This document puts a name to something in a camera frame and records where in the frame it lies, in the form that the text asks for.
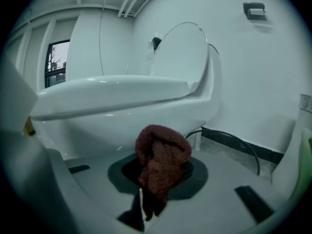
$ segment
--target red-brown cloth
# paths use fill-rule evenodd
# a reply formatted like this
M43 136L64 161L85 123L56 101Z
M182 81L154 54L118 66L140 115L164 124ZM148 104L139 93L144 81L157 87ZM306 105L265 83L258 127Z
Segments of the red-brown cloth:
M191 152L187 139L170 128L149 125L139 134L135 154L142 168L138 182L147 221L164 209L169 190L183 182L181 165L190 160Z

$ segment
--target black window frame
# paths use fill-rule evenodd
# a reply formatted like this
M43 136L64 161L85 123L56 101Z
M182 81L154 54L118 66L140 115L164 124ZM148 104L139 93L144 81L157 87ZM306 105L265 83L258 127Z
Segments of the black window frame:
M44 88L47 88L48 78L50 76L55 76L55 75L58 75L61 73L66 73L66 68L59 68L57 70L48 72L49 55L51 53L52 46L57 45L57 44L61 44L61 43L65 43L65 42L70 42L70 39L64 40L64 41L57 41L57 42L53 42L53 43L49 44L48 52L47 52L47 56L46 56L46 60L45 60L45 67L44 67Z

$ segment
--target gray floor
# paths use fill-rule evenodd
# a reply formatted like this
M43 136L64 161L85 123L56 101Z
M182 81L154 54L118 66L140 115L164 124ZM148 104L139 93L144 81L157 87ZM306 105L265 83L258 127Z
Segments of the gray floor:
M210 139L204 137L201 138L200 150L202 152L208 152L215 155L221 154L224 157L237 161L254 173L256 173L257 171L257 163L252 155L237 151L230 147L214 142ZM260 177L271 182L271 174L276 168L277 164L260 158L259 163L261 168Z

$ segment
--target white toilet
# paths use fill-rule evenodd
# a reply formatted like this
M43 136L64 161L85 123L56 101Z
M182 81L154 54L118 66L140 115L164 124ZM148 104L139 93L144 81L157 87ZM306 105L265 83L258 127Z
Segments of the white toilet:
M155 53L151 76L118 75L67 81L38 93L33 126L64 159L133 148L140 131L159 124L183 135L212 119L220 106L221 63L195 23L174 27Z

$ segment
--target raised toilet lid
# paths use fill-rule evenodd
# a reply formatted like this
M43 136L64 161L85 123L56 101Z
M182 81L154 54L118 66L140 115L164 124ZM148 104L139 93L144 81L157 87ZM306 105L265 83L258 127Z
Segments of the raised toilet lid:
M208 51L203 30L193 22L181 23L170 30L159 44L151 75L185 80L192 93L203 77Z

